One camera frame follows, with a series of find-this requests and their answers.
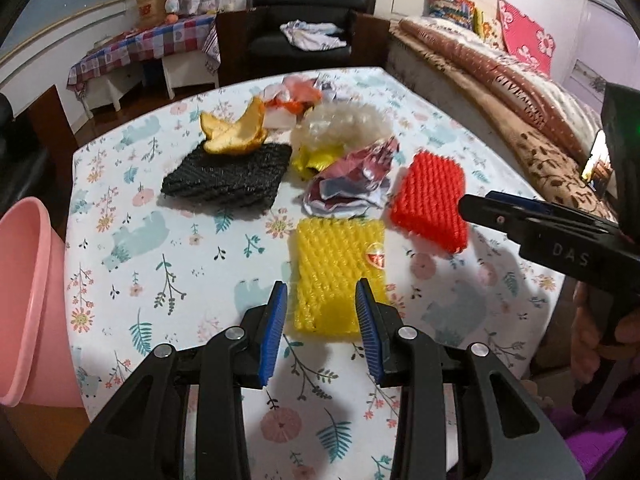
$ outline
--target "person's hand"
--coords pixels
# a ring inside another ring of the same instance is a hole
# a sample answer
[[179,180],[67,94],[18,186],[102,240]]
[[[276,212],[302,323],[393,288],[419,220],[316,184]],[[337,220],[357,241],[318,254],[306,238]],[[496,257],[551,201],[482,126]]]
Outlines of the person's hand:
[[[600,367],[600,356],[596,352],[596,347],[602,338],[589,310],[588,299],[588,286],[578,282],[574,292],[574,303],[577,309],[571,333],[571,371],[583,384],[590,383],[594,373]],[[619,343],[640,344],[640,308],[620,320],[615,335]]]

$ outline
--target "yellow foam net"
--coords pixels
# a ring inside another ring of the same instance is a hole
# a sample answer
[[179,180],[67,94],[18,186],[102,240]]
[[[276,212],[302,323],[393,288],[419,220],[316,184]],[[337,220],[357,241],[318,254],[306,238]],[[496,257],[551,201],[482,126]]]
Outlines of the yellow foam net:
[[294,323],[297,330],[326,336],[359,334],[355,285],[367,278],[377,301],[386,302],[385,272],[367,253],[383,247],[380,220],[308,218],[298,223],[300,280]]

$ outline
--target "colorful pillow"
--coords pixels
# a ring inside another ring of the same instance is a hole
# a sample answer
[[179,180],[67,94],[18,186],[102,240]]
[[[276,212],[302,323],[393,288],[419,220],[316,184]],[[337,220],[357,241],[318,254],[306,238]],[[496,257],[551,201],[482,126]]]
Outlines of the colorful pillow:
[[505,52],[504,39],[502,37],[502,25],[500,20],[493,18],[486,22],[484,12],[476,7],[474,14],[474,32],[482,42],[491,48],[497,48]]
[[471,0],[429,0],[429,15],[474,30],[476,4]]
[[482,35],[480,37],[485,45],[505,51],[500,20],[493,18],[488,22],[482,22]]
[[507,52],[533,69],[549,75],[556,49],[553,37],[509,2],[498,0],[498,13]]

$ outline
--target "black armchair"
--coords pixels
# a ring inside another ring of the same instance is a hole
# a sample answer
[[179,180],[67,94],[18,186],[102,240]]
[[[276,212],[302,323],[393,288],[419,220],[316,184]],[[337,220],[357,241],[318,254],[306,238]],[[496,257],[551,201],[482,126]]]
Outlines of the black armchair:
[[[252,0],[247,23],[247,54],[253,76],[349,66],[358,12],[369,0]],[[289,44],[280,25],[293,20],[335,23],[347,46],[306,52]]]

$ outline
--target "pink pillow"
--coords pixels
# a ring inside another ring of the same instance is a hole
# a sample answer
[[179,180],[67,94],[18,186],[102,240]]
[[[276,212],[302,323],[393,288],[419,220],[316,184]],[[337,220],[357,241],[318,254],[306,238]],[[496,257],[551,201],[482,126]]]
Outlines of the pink pillow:
[[549,75],[556,42],[551,34],[509,2],[498,0],[507,52],[533,69]]

